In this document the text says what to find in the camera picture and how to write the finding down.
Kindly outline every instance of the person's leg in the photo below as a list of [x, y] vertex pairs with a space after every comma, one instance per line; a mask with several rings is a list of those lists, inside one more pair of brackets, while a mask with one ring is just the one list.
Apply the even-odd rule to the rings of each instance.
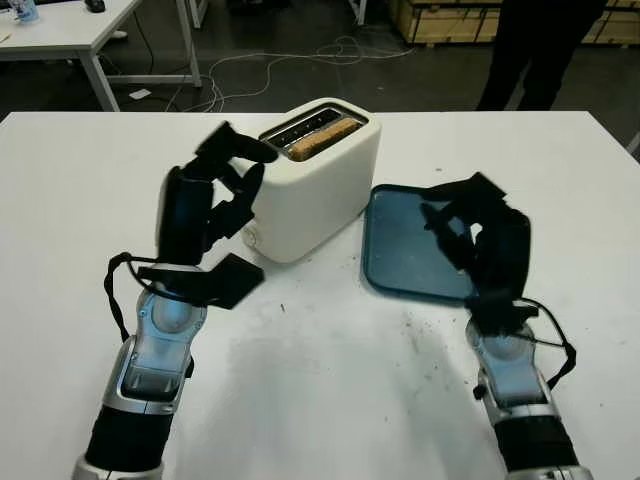
[[504, 110], [530, 57], [531, 0], [504, 0], [489, 79], [476, 110]]
[[573, 52], [602, 15], [605, 0], [553, 0], [546, 32], [533, 46], [518, 110], [549, 110]]

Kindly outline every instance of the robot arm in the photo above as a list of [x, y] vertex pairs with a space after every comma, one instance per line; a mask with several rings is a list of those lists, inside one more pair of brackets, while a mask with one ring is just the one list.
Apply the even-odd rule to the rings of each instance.
[[[258, 163], [240, 177], [228, 163], [234, 156]], [[263, 163], [276, 158], [270, 147], [223, 124], [200, 145], [194, 160], [174, 167], [165, 179], [156, 232], [158, 258], [123, 253], [109, 262], [105, 289], [124, 343], [74, 480], [161, 478], [173, 415], [193, 370], [191, 341], [204, 323], [207, 306], [231, 309], [263, 280], [258, 267], [234, 255], [209, 272], [197, 265], [215, 241], [230, 238], [253, 218], [251, 204], [262, 182]], [[212, 209], [215, 179], [235, 196]], [[153, 265], [136, 272], [133, 261]], [[113, 296], [113, 272], [124, 262], [144, 287], [132, 336]]]
[[[459, 270], [466, 270], [477, 296], [467, 299], [471, 319], [467, 340], [480, 363], [474, 397], [483, 400], [508, 471], [507, 480], [593, 480], [578, 463], [551, 388], [575, 366], [575, 349], [551, 313], [522, 299], [529, 268], [530, 224], [507, 206], [505, 193], [480, 173], [468, 180], [423, 192], [430, 202], [449, 202], [440, 210], [422, 204], [426, 229]], [[475, 240], [457, 235], [453, 217], [479, 224]], [[535, 339], [526, 324], [541, 308], [550, 315], [567, 352], [558, 375], [546, 382], [535, 366]]]

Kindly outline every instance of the toaster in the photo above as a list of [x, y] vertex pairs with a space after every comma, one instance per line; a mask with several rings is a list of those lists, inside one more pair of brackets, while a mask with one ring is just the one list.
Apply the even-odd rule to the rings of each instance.
[[[336, 98], [309, 102], [253, 132], [279, 156], [265, 170], [244, 242], [288, 263], [354, 220], [369, 200], [380, 132], [371, 113]], [[241, 173], [251, 166], [233, 164]]]

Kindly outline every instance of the gray floor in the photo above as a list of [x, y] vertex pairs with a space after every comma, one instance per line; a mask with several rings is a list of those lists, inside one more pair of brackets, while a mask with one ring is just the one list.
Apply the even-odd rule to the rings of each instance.
[[[216, 61], [255, 52], [316, 53], [319, 47], [350, 35], [367, 56], [384, 56], [408, 47], [386, 20], [381, 1], [370, 0], [368, 26], [353, 25], [346, 0], [293, 0], [292, 5], [255, 16], [230, 15], [224, 0], [211, 0], [202, 30], [194, 33], [206, 74]], [[138, 9], [143, 31], [155, 54], [154, 72], [176, 70], [186, 63], [173, 0], [153, 0]], [[144, 73], [149, 67], [133, 19], [123, 29], [129, 39], [108, 44], [107, 72]], [[325, 50], [330, 53], [335, 49]], [[344, 50], [357, 53], [354, 47]], [[213, 74], [225, 95], [260, 90], [273, 58], [251, 57], [218, 65]], [[362, 59], [353, 65], [333, 65], [306, 59], [274, 64], [271, 83], [261, 95], [227, 99], [224, 111], [284, 111], [319, 96], [338, 96], [372, 111], [472, 110], [480, 96], [491, 60], [490, 46], [418, 47], [392, 59]], [[132, 101], [137, 87], [114, 87], [123, 110], [161, 111], [176, 87], [148, 87], [152, 95]], [[176, 97], [183, 110], [207, 101], [210, 82], [198, 90], [185, 85]], [[512, 103], [517, 102], [518, 92]], [[581, 47], [575, 53], [556, 110], [589, 110], [623, 144], [640, 129], [640, 50]], [[0, 73], [0, 118], [14, 110], [99, 110], [83, 73], [66, 62], [20, 62]]]

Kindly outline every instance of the wooden crate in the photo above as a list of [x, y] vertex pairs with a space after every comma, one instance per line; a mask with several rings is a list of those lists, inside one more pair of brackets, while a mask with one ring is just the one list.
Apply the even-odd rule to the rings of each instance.
[[582, 43], [640, 45], [640, 12], [605, 12]]
[[408, 0], [393, 0], [389, 7], [407, 43], [491, 42], [498, 28], [497, 8], [430, 9]]
[[[640, 0], [610, 3], [628, 8], [630, 4], [640, 5]], [[389, 0], [389, 15], [409, 44], [481, 43], [494, 40], [500, 9], [460, 7], [443, 1], [432, 4], [423, 0]], [[640, 10], [605, 11], [583, 43], [640, 44]]]
[[607, 7], [640, 8], [640, 0], [609, 0]]

